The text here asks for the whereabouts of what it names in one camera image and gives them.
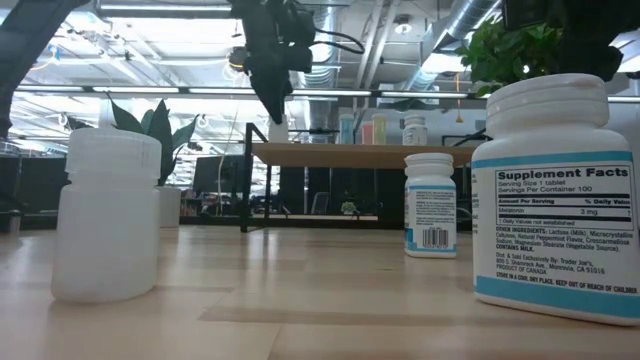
supplement facts label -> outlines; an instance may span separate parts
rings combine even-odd
[[[412,251],[454,252],[456,192],[454,186],[409,186],[405,189],[405,246]]]
[[[640,318],[631,153],[475,161],[472,185],[476,292]]]

small white bottle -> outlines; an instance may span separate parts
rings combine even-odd
[[[407,156],[405,163],[405,253],[414,257],[456,257],[453,156],[415,154]]]
[[[133,132],[80,129],[69,139],[51,292],[107,302],[149,291],[159,246],[160,143]]]
[[[407,116],[404,119],[404,130],[402,130],[402,145],[427,145],[427,127],[424,124],[424,117],[419,115],[411,115]]]
[[[487,102],[472,159],[473,265],[484,302],[640,324],[633,158],[585,74],[521,81]]]

blue label stripe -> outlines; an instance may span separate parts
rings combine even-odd
[[[409,190],[456,190],[455,186],[447,185],[415,185],[409,186]]]
[[[623,318],[640,318],[640,296],[566,289],[486,276],[476,277],[476,292],[567,310]]]
[[[630,151],[598,151],[567,154],[513,156],[472,161],[471,168],[482,169],[500,166],[557,164],[590,161],[633,161],[633,155],[631,155]]]
[[[453,249],[425,249],[425,248],[419,248],[418,245],[413,241],[413,229],[411,228],[406,228],[404,229],[404,234],[405,234],[405,248],[407,250],[411,250],[411,251],[419,251],[419,252],[445,252],[445,253],[452,253],[452,252],[456,252],[456,245],[453,245]]]

black metal leg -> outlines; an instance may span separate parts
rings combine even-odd
[[[244,178],[242,179],[242,210],[240,213],[240,231],[243,233],[247,232],[251,216],[249,197],[251,196],[251,176],[253,175],[252,125],[247,123],[244,135]]]
[[[271,213],[271,165],[267,165],[267,186],[264,202],[264,227],[267,227],[269,226],[269,214]]]

ceiling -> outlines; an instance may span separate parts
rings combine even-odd
[[[386,42],[381,44],[383,48],[380,64],[372,76],[372,88],[378,84],[407,81],[420,69],[426,60],[422,48],[425,33],[430,24],[449,15],[453,3],[453,0],[387,0],[378,26],[373,29],[376,1],[302,1],[314,9],[322,9],[321,13],[327,18],[331,17],[334,31],[361,39],[363,43],[368,34],[376,32],[373,49],[381,42],[386,24],[385,14],[391,6],[397,4],[396,15],[409,15],[411,31],[398,34],[393,31],[395,26],[392,26]],[[0,21],[11,9],[12,3],[15,0],[0,0]],[[227,61],[232,48],[244,44],[241,23],[224,18],[227,16],[225,11],[210,11],[202,16],[206,18],[181,18],[184,17],[182,13],[171,8],[184,7],[184,4],[191,7],[216,6],[220,9],[228,6],[225,1],[219,0],[102,0],[97,5],[92,3],[84,6],[73,12],[62,24],[23,83],[112,87],[248,87],[247,77],[231,70]],[[125,9],[113,10],[118,6]],[[165,11],[149,11],[150,6],[165,8]],[[146,10],[136,10],[136,7],[144,7]],[[317,26],[323,26],[319,24],[322,22],[323,19],[316,19]],[[625,52],[626,66],[640,69],[640,57],[637,56],[640,51],[636,51],[636,47],[640,46],[636,39],[638,34],[628,35],[620,40],[625,41],[620,43],[620,47],[628,47]],[[354,46],[348,41],[341,44]],[[314,72],[331,69],[336,87],[355,87],[361,55],[342,50],[332,53],[326,45],[314,46],[312,50],[314,62],[318,63],[314,66]],[[429,61],[422,67],[423,70],[438,73],[461,70],[459,59],[453,57],[437,54],[429,57]],[[292,79],[296,82],[294,87],[304,85],[304,78],[299,75],[294,75]],[[468,90],[470,82],[465,80],[464,74],[461,79],[461,82],[456,82],[451,76],[438,76],[435,84],[441,90]],[[154,108],[160,98],[141,96],[116,101],[140,118],[147,109]],[[242,153],[242,146],[237,141],[244,138],[247,122],[255,123],[260,131],[267,133],[268,114],[255,99],[238,100],[232,96],[219,99],[169,97],[166,101],[171,109],[174,131],[186,125],[196,115],[205,115],[206,119],[199,123],[194,136],[202,150],[186,150],[176,175],[169,179],[169,183],[190,183],[198,156],[224,152]],[[289,117],[290,128],[308,129],[311,126],[314,114],[313,104],[310,103],[312,102],[304,98],[286,102],[285,112]],[[82,94],[51,96],[16,92],[11,113],[14,127],[11,128],[10,135],[49,138],[53,141],[22,141],[21,146],[36,152],[42,152],[43,149],[44,152],[65,152],[69,131],[63,125],[65,117],[61,114],[97,126],[98,119],[108,113],[108,108],[106,98]],[[298,138],[304,141],[305,136]],[[259,171],[258,179],[263,175]]]

